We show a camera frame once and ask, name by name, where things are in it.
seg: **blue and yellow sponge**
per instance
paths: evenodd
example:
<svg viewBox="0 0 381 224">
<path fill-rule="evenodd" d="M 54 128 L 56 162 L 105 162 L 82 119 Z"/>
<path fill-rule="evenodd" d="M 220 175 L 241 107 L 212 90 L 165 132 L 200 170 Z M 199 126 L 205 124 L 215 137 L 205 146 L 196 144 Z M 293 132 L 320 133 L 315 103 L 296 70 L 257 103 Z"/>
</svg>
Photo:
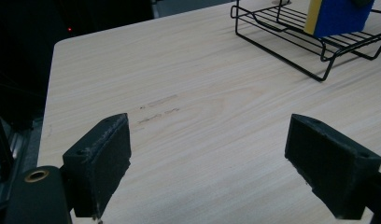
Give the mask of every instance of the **blue and yellow sponge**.
<svg viewBox="0 0 381 224">
<path fill-rule="evenodd" d="M 310 0 L 304 31 L 316 37 L 362 31 L 374 0 Z"/>
</svg>

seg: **dish rack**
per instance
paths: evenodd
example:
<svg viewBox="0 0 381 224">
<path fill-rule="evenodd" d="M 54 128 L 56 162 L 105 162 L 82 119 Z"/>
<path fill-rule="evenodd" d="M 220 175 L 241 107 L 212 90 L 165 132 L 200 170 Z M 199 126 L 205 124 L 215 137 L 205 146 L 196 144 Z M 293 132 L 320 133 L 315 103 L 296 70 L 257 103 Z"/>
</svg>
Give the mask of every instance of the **dish rack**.
<svg viewBox="0 0 381 224">
<path fill-rule="evenodd" d="M 344 54 L 352 53 L 371 61 L 376 59 L 381 52 L 381 44 L 380 46 L 376 44 L 378 47 L 377 50 L 372 53 L 373 56 L 359 51 L 362 47 L 381 41 L 381 32 L 377 32 L 377 34 L 356 32 L 344 35 L 315 37 L 303 31 L 307 14 L 290 8 L 290 0 L 279 0 L 276 6 L 256 11 L 250 11 L 240 7 L 239 1 L 240 0 L 236 0 L 236 5 L 231 8 L 231 17 L 235 19 L 236 34 L 317 81 L 322 82 L 326 80 L 335 60 Z M 374 13 L 381 16 L 381 10 L 372 9 L 371 15 Z M 316 54 L 323 63 L 328 63 L 325 71 L 323 71 L 323 75 L 313 73 L 292 61 L 291 58 L 286 58 L 278 52 L 265 47 L 262 43 L 258 43 L 240 34 L 239 21 L 258 27 L 299 48 Z"/>
</svg>

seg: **light wood tabletop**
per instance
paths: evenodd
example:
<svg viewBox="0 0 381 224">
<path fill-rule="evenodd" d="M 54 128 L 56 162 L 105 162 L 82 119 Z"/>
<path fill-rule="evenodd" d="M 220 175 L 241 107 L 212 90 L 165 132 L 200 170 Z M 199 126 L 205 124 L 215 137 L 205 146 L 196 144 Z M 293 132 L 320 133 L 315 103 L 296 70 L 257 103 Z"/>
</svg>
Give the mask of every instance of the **light wood tabletop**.
<svg viewBox="0 0 381 224">
<path fill-rule="evenodd" d="M 98 121 L 128 113 L 132 164 L 104 223 L 369 223 L 367 209 L 360 221 L 336 220 L 284 149 L 296 113 L 381 156 L 381 54 L 341 57 L 319 83 L 238 37 L 231 6 L 59 42 L 38 165 L 60 167 Z M 295 61 L 317 70 L 323 64 L 264 31 L 248 33 Z"/>
</svg>

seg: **wooden table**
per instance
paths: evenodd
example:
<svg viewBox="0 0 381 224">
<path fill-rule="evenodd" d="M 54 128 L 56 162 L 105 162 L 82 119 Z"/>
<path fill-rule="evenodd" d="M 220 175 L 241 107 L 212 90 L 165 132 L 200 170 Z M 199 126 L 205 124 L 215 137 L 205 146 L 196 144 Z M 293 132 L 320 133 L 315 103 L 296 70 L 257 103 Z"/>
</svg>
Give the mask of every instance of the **wooden table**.
<svg viewBox="0 0 381 224">
<path fill-rule="evenodd" d="M 284 149 L 298 113 L 381 155 L 381 55 L 345 57 L 318 83 L 236 36 L 231 5 L 58 43 L 38 165 L 61 166 L 99 120 L 128 113 L 132 165 L 105 223 L 369 223 L 370 211 L 336 220 Z M 321 64 L 265 32 L 252 35 Z"/>
</svg>

